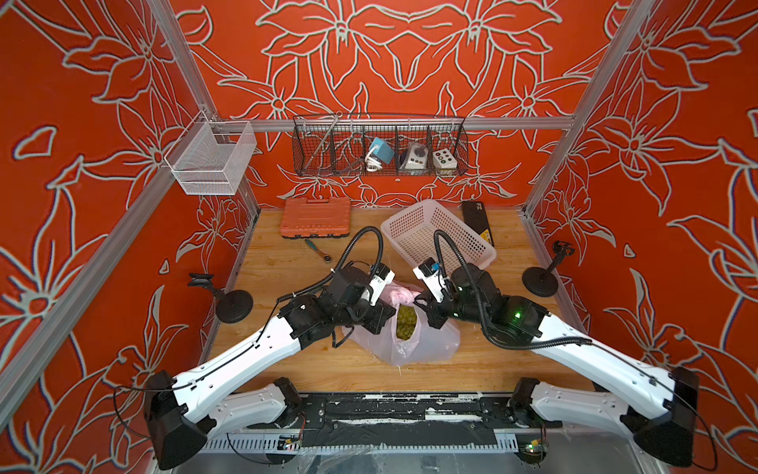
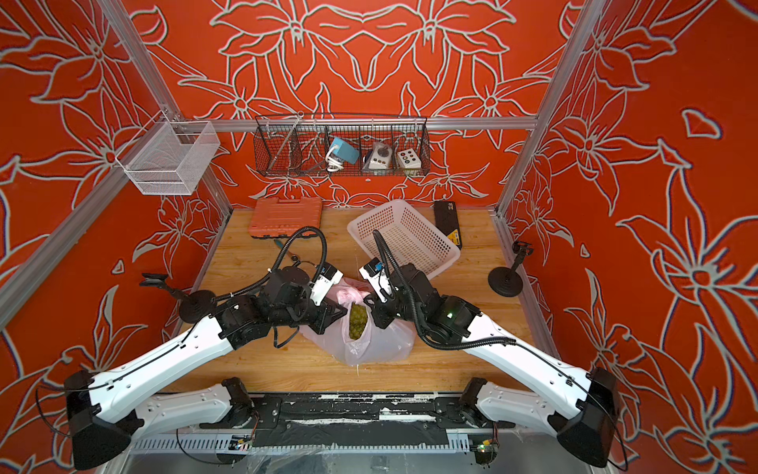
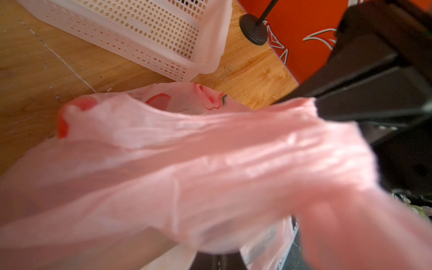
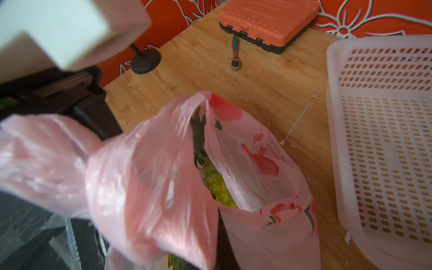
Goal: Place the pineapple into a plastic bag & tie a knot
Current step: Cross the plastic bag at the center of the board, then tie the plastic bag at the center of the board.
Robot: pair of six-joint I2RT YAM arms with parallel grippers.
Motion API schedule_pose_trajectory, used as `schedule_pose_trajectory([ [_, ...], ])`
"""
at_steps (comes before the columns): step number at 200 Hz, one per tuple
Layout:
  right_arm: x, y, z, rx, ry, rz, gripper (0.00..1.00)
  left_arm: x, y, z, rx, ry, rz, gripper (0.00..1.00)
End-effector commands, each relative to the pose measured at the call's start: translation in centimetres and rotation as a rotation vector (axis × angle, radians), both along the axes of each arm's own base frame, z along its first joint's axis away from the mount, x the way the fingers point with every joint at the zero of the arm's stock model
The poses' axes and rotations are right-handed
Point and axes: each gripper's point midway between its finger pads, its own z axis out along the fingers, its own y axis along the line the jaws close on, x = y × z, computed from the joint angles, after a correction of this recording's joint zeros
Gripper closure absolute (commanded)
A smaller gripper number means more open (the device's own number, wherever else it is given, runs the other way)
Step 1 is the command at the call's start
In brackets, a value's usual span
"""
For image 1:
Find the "pineapple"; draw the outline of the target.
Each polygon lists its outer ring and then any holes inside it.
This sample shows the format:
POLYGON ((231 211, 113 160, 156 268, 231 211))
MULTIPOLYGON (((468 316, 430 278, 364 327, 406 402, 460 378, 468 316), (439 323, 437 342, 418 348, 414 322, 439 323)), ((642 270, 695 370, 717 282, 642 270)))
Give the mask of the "pineapple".
POLYGON ((396 336, 402 341, 408 341, 416 330, 418 316, 414 307, 401 305, 398 308, 396 336))

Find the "pink plastic bag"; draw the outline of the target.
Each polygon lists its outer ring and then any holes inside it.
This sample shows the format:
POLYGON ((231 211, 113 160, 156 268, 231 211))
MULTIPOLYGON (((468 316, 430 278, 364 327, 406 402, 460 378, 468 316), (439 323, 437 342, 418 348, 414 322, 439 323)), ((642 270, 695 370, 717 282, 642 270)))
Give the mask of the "pink plastic bag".
POLYGON ((449 361, 461 345, 461 333, 453 321, 448 320, 440 329, 428 323, 426 314, 416 305, 419 295, 415 286, 389 284, 380 301, 390 304, 395 313, 380 333, 374 335, 358 327, 349 337, 387 365, 402 367, 411 363, 438 363, 449 361))

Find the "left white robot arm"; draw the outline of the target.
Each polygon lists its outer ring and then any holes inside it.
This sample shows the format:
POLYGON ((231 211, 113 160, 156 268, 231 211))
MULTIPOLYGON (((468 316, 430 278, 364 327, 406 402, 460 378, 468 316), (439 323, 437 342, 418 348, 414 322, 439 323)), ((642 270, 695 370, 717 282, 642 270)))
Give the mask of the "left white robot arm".
POLYGON ((187 462, 211 436, 296 417, 301 399, 285 378, 248 395, 237 390, 268 367, 334 337, 339 327, 380 333, 395 314, 380 298, 394 276, 382 263, 370 273, 353 266, 333 271, 327 282, 284 296, 284 308, 232 349, 176 376, 151 375, 143 413, 159 468, 187 462))

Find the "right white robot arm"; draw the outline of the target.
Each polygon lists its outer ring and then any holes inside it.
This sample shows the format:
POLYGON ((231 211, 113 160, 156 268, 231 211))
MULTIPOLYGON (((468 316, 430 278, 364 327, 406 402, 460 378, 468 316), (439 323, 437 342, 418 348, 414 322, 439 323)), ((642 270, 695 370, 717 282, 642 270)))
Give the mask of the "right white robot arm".
POLYGON ((671 466, 693 465, 700 379, 685 367, 663 369, 628 357, 574 329, 544 306, 501 294, 473 264, 446 276, 434 259, 414 269, 426 285, 418 306, 434 328, 455 319, 479 325, 492 345, 548 357, 605 389, 562 389, 535 378, 519 382, 512 412, 586 425, 632 440, 671 466))

